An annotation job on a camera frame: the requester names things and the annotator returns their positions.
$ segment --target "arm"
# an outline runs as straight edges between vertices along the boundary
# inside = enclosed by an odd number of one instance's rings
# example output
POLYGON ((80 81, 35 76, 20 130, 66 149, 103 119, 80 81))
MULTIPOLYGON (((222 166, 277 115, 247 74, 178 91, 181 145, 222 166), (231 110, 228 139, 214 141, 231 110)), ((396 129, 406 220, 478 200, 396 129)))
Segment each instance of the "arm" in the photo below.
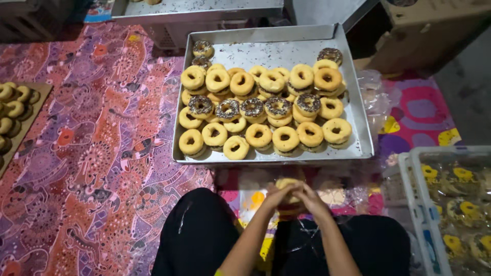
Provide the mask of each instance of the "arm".
POLYGON ((305 193, 293 192, 293 195, 303 201, 321 230, 322 245, 326 254, 329 274, 332 276, 361 276, 361 272, 326 204, 307 184, 303 185, 303 189, 305 193))
POLYGON ((268 193, 261 207, 229 252, 219 270, 224 276, 248 276, 261 250, 268 222, 283 198, 297 186, 290 185, 268 193))

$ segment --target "metal tray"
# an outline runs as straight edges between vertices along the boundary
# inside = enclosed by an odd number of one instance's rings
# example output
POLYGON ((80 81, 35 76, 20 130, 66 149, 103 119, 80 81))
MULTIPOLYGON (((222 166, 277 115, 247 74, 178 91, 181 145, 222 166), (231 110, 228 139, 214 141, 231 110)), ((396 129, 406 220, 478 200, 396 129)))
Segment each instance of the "metal tray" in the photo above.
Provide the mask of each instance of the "metal tray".
POLYGON ((313 65, 321 49, 326 47, 339 49, 343 53, 343 64, 339 70, 346 81, 349 92, 349 102, 347 100, 344 102, 345 112, 341 117, 351 123, 353 134, 349 147, 341 150, 330 147, 321 153, 296 150, 292 157, 284 157, 275 154, 273 149, 264 153, 251 149, 246 158, 239 161, 228 160, 223 153, 208 150, 202 156, 193 159, 185 156, 179 149, 179 137, 186 130, 178 122, 178 114, 184 107, 179 94, 172 149, 172 157, 176 162, 184 164, 271 162, 309 164, 333 159, 364 159, 374 155, 353 59, 341 25, 250 28, 191 33, 188 36, 184 68, 191 64, 192 45, 197 40, 206 40, 213 44, 215 55, 211 59, 212 63, 221 63, 226 68, 241 67, 246 71, 254 65, 269 68, 280 66, 287 69, 299 63, 313 65))
POLYGON ((284 0, 163 0, 156 5, 145 1, 116 0, 112 18, 122 25, 248 19, 280 16, 284 0))

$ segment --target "cardboard box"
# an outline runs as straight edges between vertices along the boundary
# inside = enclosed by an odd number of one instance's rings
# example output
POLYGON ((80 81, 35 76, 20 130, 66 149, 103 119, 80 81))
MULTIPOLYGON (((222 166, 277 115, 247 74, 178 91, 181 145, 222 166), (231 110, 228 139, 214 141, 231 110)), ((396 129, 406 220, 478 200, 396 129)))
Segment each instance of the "cardboard box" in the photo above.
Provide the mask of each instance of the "cardboard box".
POLYGON ((382 73, 436 70, 485 30, 491 0, 381 0, 393 28, 366 66, 382 73), (410 6, 392 3, 416 2, 410 6))

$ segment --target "wooden board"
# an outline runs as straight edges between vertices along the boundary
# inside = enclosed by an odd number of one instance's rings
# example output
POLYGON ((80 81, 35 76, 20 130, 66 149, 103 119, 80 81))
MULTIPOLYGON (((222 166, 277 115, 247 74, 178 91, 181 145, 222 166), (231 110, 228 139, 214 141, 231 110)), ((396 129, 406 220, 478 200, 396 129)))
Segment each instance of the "wooden board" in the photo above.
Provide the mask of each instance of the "wooden board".
POLYGON ((41 107, 43 107, 44 102, 46 101, 46 98, 50 94, 51 90, 53 89, 53 86, 50 84, 46 83, 16 83, 18 86, 25 85, 33 90, 38 91, 41 94, 41 98, 39 101, 35 104, 32 105, 32 115, 29 117, 29 119, 25 120, 22 123, 22 128, 19 134, 12 138, 12 148, 10 151, 5 153, 3 155, 3 166, 0 168, 0 178, 3 176, 3 173, 7 169, 8 164, 14 157, 15 153, 17 152, 17 149, 22 143, 22 140, 24 140, 24 137, 26 136, 27 132, 29 131, 31 125, 33 124, 34 120, 36 119, 37 115, 39 114, 39 111, 41 110, 41 107))

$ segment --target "black pants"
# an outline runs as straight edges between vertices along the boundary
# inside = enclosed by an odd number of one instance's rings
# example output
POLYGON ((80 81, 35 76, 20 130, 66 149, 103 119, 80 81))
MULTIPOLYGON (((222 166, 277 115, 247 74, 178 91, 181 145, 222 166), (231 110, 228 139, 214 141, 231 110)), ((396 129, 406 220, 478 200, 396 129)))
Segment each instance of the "black pants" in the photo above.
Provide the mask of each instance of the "black pants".
MULTIPOLYGON (((364 276, 409 275, 409 237, 395 220, 355 216, 339 229, 364 276)), ((284 221, 275 238, 273 275, 329 275, 315 222, 284 221)), ((239 238, 230 209, 199 188, 184 195, 165 221, 153 276, 212 276, 239 238)))

